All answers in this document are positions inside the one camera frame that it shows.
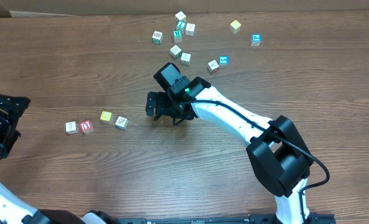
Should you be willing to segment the red letter U block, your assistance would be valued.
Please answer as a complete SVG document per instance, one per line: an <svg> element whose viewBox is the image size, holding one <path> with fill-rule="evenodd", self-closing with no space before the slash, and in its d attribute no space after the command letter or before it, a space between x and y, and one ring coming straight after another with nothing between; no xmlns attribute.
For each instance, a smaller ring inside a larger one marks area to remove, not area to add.
<svg viewBox="0 0 369 224"><path fill-rule="evenodd" d="M92 133L95 130L90 120L82 121L80 123L80 129L85 134Z"/></svg>

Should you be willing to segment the blue edged picture block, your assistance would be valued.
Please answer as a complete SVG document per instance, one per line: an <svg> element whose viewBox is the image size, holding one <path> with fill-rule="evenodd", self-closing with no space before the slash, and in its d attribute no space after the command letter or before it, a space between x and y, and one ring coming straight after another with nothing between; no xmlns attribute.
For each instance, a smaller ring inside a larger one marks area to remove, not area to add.
<svg viewBox="0 0 369 224"><path fill-rule="evenodd" d="M118 116L116 122L115 122L115 126L119 129L123 129L125 130L128 126L128 119L127 118L124 118L122 116Z"/></svg>

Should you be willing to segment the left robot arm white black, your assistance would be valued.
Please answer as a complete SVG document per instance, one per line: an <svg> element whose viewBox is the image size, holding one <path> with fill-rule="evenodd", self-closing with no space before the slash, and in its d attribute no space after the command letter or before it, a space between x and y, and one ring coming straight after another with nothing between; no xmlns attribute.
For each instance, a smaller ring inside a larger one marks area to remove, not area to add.
<svg viewBox="0 0 369 224"><path fill-rule="evenodd" d="M30 99L0 94L0 161L7 158L21 136L16 130L19 118L28 108ZM0 224L105 224L93 212L78 217L65 210L39 210L15 196L0 183Z"/></svg>

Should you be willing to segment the yellow top block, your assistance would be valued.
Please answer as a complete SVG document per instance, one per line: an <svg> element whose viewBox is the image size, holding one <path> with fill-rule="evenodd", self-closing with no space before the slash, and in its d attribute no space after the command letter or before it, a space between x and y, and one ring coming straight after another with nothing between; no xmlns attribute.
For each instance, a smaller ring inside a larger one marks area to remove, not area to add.
<svg viewBox="0 0 369 224"><path fill-rule="evenodd" d="M100 121L102 123L113 124L114 123L114 115L109 111L102 111L100 115Z"/></svg>

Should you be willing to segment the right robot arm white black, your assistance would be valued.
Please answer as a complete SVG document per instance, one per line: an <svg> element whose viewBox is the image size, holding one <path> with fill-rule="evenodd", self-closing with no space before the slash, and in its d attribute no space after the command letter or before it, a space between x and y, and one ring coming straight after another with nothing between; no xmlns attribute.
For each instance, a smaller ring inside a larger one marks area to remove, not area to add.
<svg viewBox="0 0 369 224"><path fill-rule="evenodd" d="M148 116L169 116L174 125L199 118L222 128L245 145L256 178L274 195L275 213L212 218L209 223L335 223L332 214L312 213L307 207L306 190L326 184L330 173L310 153L290 119L252 113L203 78L189 80L171 62L153 77L162 91L148 93Z"/></svg>

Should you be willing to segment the white letter I block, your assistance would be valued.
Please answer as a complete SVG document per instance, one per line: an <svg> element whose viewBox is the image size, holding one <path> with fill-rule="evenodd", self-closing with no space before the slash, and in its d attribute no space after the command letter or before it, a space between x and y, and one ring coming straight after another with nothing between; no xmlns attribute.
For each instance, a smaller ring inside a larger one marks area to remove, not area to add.
<svg viewBox="0 0 369 224"><path fill-rule="evenodd" d="M75 121L65 123L65 131L68 134L76 134L79 133L78 124Z"/></svg>

